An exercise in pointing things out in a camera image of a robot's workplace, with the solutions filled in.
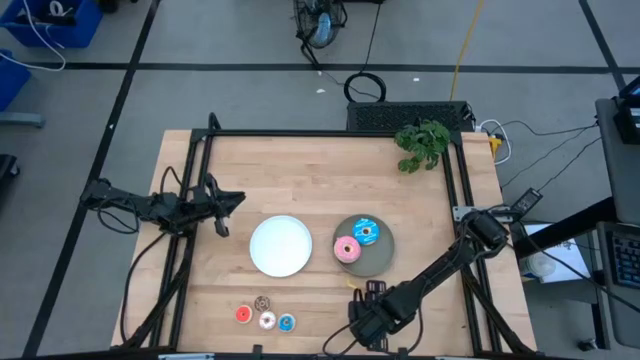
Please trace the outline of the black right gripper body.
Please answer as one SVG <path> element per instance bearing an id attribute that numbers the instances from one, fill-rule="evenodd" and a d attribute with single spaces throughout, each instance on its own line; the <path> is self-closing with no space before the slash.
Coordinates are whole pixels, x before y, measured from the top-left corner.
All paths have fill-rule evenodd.
<path id="1" fill-rule="evenodd" d="M 384 281 L 367 282 L 367 349 L 388 350 L 388 335 L 405 326 L 404 284 L 386 287 Z"/>

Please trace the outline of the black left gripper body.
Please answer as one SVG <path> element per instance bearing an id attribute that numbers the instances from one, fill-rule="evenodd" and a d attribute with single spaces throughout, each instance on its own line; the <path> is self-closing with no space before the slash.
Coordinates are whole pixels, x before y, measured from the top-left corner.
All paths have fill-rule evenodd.
<path id="1" fill-rule="evenodd" d="M 199 186 L 203 186 L 206 188 L 207 192 L 210 195 L 211 204 L 209 206 L 209 209 L 206 211 L 197 211 L 191 206 L 195 210 L 197 219 L 199 221 L 203 221 L 209 218 L 213 218 L 216 233 L 221 237 L 228 237 L 229 230 L 225 224 L 225 218 L 228 216 L 225 216 L 223 214 L 222 202 L 219 201 L 219 194 L 223 190 L 218 187 L 217 181 L 211 173 L 207 173 L 205 175 L 203 183 Z"/>

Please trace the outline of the large pink frosted donut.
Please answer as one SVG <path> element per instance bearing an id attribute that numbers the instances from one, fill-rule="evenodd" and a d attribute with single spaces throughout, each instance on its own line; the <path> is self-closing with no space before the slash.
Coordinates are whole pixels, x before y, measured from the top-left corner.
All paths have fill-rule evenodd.
<path id="1" fill-rule="evenodd" d="M 362 250 L 359 242 L 355 238 L 351 236 L 341 236 L 334 242 L 333 252 L 338 261 L 350 264 L 360 258 Z"/>

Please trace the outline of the large blue frosted donut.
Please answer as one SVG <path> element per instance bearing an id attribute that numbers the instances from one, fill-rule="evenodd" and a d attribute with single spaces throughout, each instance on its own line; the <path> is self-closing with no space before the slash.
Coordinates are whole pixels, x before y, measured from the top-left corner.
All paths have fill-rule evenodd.
<path id="1" fill-rule="evenodd" d="M 352 233 L 355 240 L 361 246 L 368 246 L 378 240 L 380 228 L 374 220 L 370 218 L 361 218 L 354 223 Z"/>

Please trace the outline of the grey-green round plate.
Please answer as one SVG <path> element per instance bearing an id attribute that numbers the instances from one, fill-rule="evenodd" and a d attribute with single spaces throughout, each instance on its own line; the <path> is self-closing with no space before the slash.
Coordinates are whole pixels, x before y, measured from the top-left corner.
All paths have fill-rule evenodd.
<path id="1" fill-rule="evenodd" d="M 391 230 L 379 218 L 367 214 L 353 215 L 343 220 L 336 228 L 333 236 L 332 252 L 334 242 L 338 237 L 353 237 L 352 227 L 354 223 L 361 218 L 370 218 L 374 220 L 379 228 L 380 235 L 378 240 L 372 245 L 361 246 L 361 256 L 354 263 L 345 264 L 336 259 L 340 266 L 352 275 L 359 277 L 374 277 L 385 272 L 391 265 L 395 243 Z"/>

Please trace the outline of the white round plate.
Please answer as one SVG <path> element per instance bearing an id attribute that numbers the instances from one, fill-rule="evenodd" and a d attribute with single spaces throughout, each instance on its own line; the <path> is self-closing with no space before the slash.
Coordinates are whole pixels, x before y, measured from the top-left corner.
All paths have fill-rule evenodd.
<path id="1" fill-rule="evenodd" d="M 250 258 L 256 268 L 267 276 L 284 278 L 305 267 L 313 249 L 308 228 L 289 215 L 270 217 L 254 230 L 250 243 Z"/>

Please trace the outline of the green potted plant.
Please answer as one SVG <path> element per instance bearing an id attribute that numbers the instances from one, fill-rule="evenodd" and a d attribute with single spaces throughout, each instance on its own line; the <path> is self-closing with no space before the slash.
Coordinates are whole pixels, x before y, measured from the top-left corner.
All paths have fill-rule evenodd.
<path id="1" fill-rule="evenodd" d="M 398 162 L 398 169 L 407 174 L 421 168 L 433 170 L 449 142 L 449 130 L 438 121 L 419 120 L 406 125 L 394 135 L 394 143 L 408 154 Z"/>

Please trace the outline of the clear plastic cup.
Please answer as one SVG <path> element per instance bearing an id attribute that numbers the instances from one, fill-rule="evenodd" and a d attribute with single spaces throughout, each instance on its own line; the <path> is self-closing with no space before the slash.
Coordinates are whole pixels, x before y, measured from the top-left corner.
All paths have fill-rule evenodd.
<path id="1" fill-rule="evenodd" d="M 553 274 L 556 270 L 556 264 L 553 259 L 543 252 L 538 252 L 526 259 L 528 272 L 536 278 L 542 278 Z"/>

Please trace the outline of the black power adapter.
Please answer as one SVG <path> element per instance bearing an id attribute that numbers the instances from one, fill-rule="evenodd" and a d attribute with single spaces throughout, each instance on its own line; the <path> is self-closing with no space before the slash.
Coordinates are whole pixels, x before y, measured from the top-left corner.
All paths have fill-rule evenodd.
<path id="1" fill-rule="evenodd" d="M 510 207 L 511 211 L 517 213 L 520 216 L 526 215 L 541 199 L 543 195 L 535 190 L 534 188 L 529 188 L 525 191 L 525 193 L 515 201 L 515 203 Z"/>

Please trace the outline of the black perforated computer case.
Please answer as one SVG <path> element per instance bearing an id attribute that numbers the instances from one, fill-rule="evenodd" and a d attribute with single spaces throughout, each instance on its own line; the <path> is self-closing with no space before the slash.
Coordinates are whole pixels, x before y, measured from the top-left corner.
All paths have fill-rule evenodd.
<path id="1" fill-rule="evenodd" d="M 465 101 L 350 103 L 346 128 L 396 132 L 420 120 L 437 121 L 449 131 L 472 131 L 476 121 Z"/>

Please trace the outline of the white paper sheet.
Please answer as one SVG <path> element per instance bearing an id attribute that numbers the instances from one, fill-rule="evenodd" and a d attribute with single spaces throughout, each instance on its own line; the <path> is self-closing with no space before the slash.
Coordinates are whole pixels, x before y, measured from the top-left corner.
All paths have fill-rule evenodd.
<path id="1" fill-rule="evenodd" d="M 591 275 L 586 262 L 580 252 L 580 247 L 573 238 L 543 251 L 555 261 L 556 270 L 553 274 L 542 278 L 533 277 L 528 272 L 527 256 L 519 261 L 520 275 L 523 281 L 536 280 L 540 283 L 556 283 L 580 280 L 582 277 L 590 278 Z"/>

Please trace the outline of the black floor fan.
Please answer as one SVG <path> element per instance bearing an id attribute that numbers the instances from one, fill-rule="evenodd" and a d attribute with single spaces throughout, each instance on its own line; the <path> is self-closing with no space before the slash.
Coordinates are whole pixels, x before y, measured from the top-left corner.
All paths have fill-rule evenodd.
<path id="1" fill-rule="evenodd" d="M 314 49 L 330 45 L 346 26 L 342 0 L 293 0 L 296 36 Z"/>

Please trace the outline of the black diagonal bar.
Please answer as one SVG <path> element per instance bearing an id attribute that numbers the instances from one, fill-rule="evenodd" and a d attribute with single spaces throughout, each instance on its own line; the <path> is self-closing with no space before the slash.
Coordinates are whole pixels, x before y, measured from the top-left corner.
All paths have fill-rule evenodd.
<path id="1" fill-rule="evenodd" d="M 591 231 L 599 222 L 612 222 L 616 219 L 614 199 L 606 198 L 529 235 L 527 239 L 518 240 L 514 244 L 515 254 L 518 259 L 526 258 Z"/>

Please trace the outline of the grey metal base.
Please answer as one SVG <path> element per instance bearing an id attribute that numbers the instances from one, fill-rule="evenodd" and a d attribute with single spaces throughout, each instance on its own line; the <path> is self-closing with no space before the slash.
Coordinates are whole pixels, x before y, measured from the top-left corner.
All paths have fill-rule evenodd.
<path id="1" fill-rule="evenodd" d="M 0 125 L 42 128 L 45 125 L 45 120 L 37 113 L 0 112 Z"/>

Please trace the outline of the blue plastic bin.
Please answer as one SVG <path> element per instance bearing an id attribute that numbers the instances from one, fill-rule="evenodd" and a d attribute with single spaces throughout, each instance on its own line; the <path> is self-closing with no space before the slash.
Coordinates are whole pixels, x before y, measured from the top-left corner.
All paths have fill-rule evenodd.
<path id="1" fill-rule="evenodd" d="M 11 104 L 30 77 L 26 67 L 13 62 L 9 50 L 0 49 L 0 112 Z"/>
<path id="2" fill-rule="evenodd" d="M 96 0 L 10 0 L 0 28 L 26 47 L 86 48 L 101 20 Z"/>

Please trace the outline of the grey desk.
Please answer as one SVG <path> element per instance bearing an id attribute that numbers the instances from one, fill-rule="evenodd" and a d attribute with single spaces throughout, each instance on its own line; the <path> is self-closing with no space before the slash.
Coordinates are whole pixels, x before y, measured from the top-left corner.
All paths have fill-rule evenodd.
<path id="1" fill-rule="evenodd" d="M 611 330 L 620 345 L 640 350 L 640 289 L 621 286 L 614 280 L 613 234 L 640 238 L 640 228 L 600 222 L 596 225 L 597 244 L 600 250 L 601 279 L 607 290 Z"/>
<path id="2" fill-rule="evenodd" d="M 640 144 L 623 142 L 613 99 L 598 99 L 595 106 L 617 218 L 640 226 Z"/>

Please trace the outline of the black keyboard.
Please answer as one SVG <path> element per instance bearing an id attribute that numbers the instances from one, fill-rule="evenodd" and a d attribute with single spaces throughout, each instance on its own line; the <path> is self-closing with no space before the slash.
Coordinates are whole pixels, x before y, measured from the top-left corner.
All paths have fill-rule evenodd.
<path id="1" fill-rule="evenodd" d="M 614 280 L 640 289 L 640 238 L 614 233 L 612 254 Z"/>

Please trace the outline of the black computer monitor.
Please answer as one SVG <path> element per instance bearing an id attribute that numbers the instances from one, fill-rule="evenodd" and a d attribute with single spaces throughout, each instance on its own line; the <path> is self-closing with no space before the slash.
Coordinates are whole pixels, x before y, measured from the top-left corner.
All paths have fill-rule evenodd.
<path id="1" fill-rule="evenodd" d="M 614 123 L 625 144 L 640 145 L 640 75 L 616 98 Z"/>

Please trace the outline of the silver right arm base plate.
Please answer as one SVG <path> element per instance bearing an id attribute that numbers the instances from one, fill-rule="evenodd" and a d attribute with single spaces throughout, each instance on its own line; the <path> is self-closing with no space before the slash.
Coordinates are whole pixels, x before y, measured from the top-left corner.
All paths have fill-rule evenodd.
<path id="1" fill-rule="evenodd" d="M 494 207 L 454 206 L 452 208 L 452 214 L 455 222 L 461 222 L 462 219 L 470 213 L 482 211 L 488 212 L 498 222 L 503 224 L 514 222 L 518 216 L 517 212 L 505 205 Z"/>

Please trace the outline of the black aluminium table frame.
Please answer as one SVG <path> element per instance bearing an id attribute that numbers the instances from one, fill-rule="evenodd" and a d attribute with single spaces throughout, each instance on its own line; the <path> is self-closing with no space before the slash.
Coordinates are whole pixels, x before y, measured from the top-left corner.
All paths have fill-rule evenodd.
<path id="1" fill-rule="evenodd" d="M 327 134 L 224 136 L 213 140 L 208 172 L 227 191 L 246 200 L 227 221 L 230 236 L 219 237 L 212 220 L 200 223 L 177 349 L 246 353 L 254 344 L 265 353 L 321 354 L 322 345 L 348 322 L 349 282 L 362 286 L 332 254 L 333 233 L 350 215 L 371 214 L 391 228 L 396 251 L 377 279 L 395 285 L 410 280 L 453 242 L 451 207 L 442 164 L 431 171 L 401 174 L 404 152 L 391 137 Z M 463 133 L 466 165 L 475 205 L 503 202 L 486 135 Z M 302 221 L 313 239 L 306 266 L 286 278 L 261 273 L 249 255 L 254 229 L 274 215 Z M 131 280 L 125 329 L 131 336 L 159 296 L 169 239 L 140 260 Z M 529 347 L 536 347 L 514 252 L 487 260 L 493 300 Z M 234 312 L 256 297 L 270 298 L 273 311 L 291 313 L 290 333 L 263 331 L 254 312 L 248 324 Z M 463 287 L 456 274 L 423 302 L 425 337 L 412 354 L 472 355 Z"/>

